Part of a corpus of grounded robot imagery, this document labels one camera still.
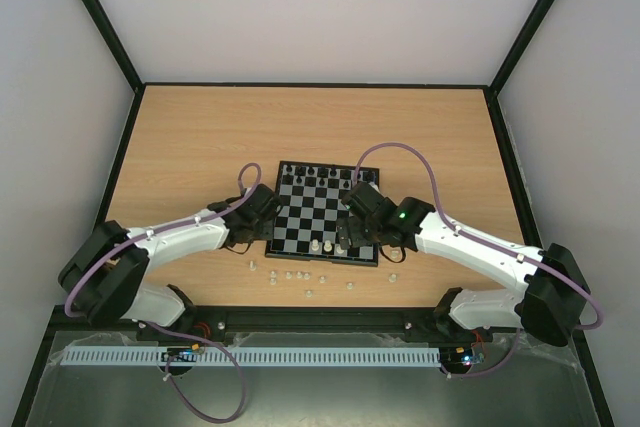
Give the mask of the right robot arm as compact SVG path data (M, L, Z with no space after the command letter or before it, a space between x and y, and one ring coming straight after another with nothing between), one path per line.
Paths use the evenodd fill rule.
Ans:
M450 288L433 311L437 330L455 339L478 328L521 328L564 347L577 329L587 285L572 253L513 244L460 224L414 197L395 204L371 183L341 198L348 217L338 222L341 248L372 245L439 256L497 282L499 289Z

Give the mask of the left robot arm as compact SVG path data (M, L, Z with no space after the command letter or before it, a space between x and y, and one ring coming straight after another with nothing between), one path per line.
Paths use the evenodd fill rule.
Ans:
M59 273L67 294L65 314L83 317L93 327L132 321L187 334L197 308L178 287L155 285L148 275L191 254L270 240L281 207L271 188L257 184L239 197L156 226L126 229L104 222Z

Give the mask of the black white chessboard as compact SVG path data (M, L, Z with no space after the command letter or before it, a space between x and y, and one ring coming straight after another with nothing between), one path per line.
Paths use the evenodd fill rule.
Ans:
M286 172L286 166L292 165L292 172ZM305 173L296 174L296 167L303 165ZM315 168L315 175L308 175L308 167ZM335 178L329 177L329 170L336 169ZM282 202L281 210L275 220L274 237L266 242L265 256L287 260L318 260L336 264L376 267L378 249L374 246L349 248L343 254L337 254L337 220L348 215L341 203L342 197L352 188L353 166L340 164L321 164L303 161L282 160L279 163L276 194ZM284 176L293 176L292 183L286 183ZM302 184L296 184L295 178L303 177ZM319 186L319 178L326 179L326 186ZM329 188L328 181L337 179L337 188ZM349 180L349 189L342 184ZM317 239L320 249L311 250L311 242ZM333 250L325 252L324 242L329 240Z

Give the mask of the black aluminium frame rail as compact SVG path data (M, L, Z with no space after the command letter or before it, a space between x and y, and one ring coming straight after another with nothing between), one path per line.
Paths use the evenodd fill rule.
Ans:
M436 347L468 346L476 341L476 333L484 341L492 341L493 333L511 332L515 327L499 327L498 321L480 321L480 327L460 327L449 317L445 307L435 308L287 308L287 307L188 307L186 314L168 330L202 336L229 345L237 334L386 334L407 342L426 342ZM525 302L516 305L512 313L521 320L531 336L552 346L564 347L579 323L577 312L561 309L557 303L542 307L534 300L533 307ZM136 338L172 342L168 334L151 327L139 327L132 320L116 320L91 324L84 318L69 318L63 306L54 307L51 329L93 331L136 331Z

